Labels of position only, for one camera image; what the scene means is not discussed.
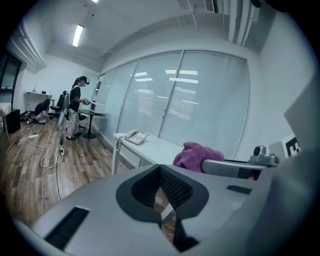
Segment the white ceiling duct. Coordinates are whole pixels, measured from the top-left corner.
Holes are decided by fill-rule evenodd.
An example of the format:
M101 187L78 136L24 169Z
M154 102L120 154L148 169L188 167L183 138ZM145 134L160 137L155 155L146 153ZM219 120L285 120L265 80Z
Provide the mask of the white ceiling duct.
M9 36L6 49L22 62L26 63L27 70L33 74L47 67L24 20L18 23L13 34Z

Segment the round black table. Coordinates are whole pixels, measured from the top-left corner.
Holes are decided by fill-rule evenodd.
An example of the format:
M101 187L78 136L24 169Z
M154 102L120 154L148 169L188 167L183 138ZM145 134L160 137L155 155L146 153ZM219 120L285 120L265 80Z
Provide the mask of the round black table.
M93 117L105 117L106 115L103 113L95 113L91 110L84 109L84 110L79 110L81 114L89 115L89 125L88 125L88 130L87 133L82 134L82 137L85 139L94 139L96 138L96 135L92 133L91 127L92 127L92 120Z

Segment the black office chair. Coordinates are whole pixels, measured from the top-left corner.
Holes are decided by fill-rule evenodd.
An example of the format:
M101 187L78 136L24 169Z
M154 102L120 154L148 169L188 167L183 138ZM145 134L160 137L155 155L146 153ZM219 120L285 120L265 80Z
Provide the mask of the black office chair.
M65 110L67 105L67 96L68 96L68 92L64 90L62 94L59 96L59 99L56 105L54 105L54 100L51 99L52 105L49 107L53 111L53 113L50 114L51 116L57 117Z

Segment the white window blind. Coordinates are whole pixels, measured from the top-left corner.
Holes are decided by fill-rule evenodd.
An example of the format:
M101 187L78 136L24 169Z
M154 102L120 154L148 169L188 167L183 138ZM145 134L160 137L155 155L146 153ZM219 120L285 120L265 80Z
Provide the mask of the white window blind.
M159 135L181 55L181 51L172 51L139 59L123 100L117 132L137 129Z

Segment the white ceiling pipes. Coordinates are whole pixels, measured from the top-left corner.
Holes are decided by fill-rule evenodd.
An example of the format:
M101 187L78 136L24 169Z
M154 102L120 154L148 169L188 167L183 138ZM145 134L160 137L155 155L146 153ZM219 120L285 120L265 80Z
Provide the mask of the white ceiling pipes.
M223 13L229 15L229 42L235 42L239 46L246 44L261 7L262 0L223 0Z

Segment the dark framed window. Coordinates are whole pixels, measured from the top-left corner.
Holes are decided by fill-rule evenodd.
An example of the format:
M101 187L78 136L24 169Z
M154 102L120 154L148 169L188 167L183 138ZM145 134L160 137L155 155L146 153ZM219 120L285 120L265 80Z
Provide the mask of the dark framed window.
M9 52L0 53L0 92L7 93L15 89L22 62Z

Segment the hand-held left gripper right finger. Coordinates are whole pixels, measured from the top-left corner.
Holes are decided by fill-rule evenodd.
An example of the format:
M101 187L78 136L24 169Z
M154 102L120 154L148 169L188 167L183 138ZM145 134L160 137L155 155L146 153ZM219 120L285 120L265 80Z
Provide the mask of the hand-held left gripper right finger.
M209 200L208 189L190 170L173 165L160 166L160 188L167 197L168 205L161 212L165 219L172 211L176 220L182 221L198 216Z

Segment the black box cabinet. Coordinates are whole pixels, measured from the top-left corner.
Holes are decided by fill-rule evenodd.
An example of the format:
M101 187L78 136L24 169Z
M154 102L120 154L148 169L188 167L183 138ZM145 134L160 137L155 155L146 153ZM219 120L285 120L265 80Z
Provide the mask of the black box cabinet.
M8 115L6 115L8 133L13 134L20 129L20 112L20 109L13 109Z

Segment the purple cloth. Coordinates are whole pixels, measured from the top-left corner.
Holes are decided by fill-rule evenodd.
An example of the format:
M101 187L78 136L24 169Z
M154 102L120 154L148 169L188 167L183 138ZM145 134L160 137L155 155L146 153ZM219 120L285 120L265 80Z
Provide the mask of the purple cloth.
M183 150L176 155L172 165L190 171L202 173L202 164L205 160L224 161L224 154L196 142L184 142Z

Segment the white desk telephone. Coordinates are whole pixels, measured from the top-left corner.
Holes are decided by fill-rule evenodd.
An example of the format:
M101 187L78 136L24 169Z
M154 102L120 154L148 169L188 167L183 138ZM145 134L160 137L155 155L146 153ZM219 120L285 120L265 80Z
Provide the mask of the white desk telephone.
M140 132L132 136L131 138L124 138L125 140L135 144L140 145L144 142L144 140L147 138L148 134Z

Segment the white desk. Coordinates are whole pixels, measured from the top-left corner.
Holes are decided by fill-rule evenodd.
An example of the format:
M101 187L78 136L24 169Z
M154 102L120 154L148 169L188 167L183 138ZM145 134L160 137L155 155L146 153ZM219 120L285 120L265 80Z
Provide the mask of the white desk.
M159 132L175 145L195 142L232 160L247 120L250 83L246 59L185 51Z
M36 106L43 102L45 99L52 99L51 94L27 91L24 93L24 99L26 100L26 113L33 113Z

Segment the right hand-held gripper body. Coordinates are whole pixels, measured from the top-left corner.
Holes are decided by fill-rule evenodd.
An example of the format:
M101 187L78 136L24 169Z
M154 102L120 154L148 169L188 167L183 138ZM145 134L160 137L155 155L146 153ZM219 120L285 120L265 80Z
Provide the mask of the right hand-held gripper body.
M297 138L291 134L268 147L256 146L248 161L206 159L201 169L204 173L215 176L257 180L264 169L276 167L300 152Z

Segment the ceiling air vent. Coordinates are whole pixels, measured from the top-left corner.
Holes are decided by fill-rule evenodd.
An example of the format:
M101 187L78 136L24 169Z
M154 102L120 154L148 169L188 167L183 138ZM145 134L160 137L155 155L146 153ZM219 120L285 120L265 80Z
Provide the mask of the ceiling air vent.
M207 12L215 14L219 12L217 0L204 0L204 4Z

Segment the white table leg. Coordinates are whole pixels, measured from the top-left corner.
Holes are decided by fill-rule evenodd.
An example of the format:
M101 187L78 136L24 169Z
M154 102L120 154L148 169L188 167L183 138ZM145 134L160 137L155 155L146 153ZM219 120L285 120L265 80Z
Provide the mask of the white table leg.
M111 167L111 174L116 175L118 173L118 164L119 164L119 157L120 157L120 150L121 142L118 138L115 139L113 145L113 153L112 153L112 167Z

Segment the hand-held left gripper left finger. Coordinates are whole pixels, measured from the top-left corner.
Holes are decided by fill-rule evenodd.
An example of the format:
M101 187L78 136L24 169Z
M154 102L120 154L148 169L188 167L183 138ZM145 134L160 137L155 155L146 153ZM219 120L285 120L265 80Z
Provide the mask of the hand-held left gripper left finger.
M116 201L119 207L136 221L161 223L161 214L154 210L160 186L160 166L152 165L121 183L116 190Z

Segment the white oval board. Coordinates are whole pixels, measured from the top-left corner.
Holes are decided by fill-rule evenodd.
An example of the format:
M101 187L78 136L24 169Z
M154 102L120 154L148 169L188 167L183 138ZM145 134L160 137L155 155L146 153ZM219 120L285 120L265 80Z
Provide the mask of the white oval board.
M67 108L67 99L66 99L65 94L61 95L61 97L59 98L59 101L57 103L57 106L59 107L59 111L60 111L58 122L57 122L57 129L59 129L64 121L65 111Z

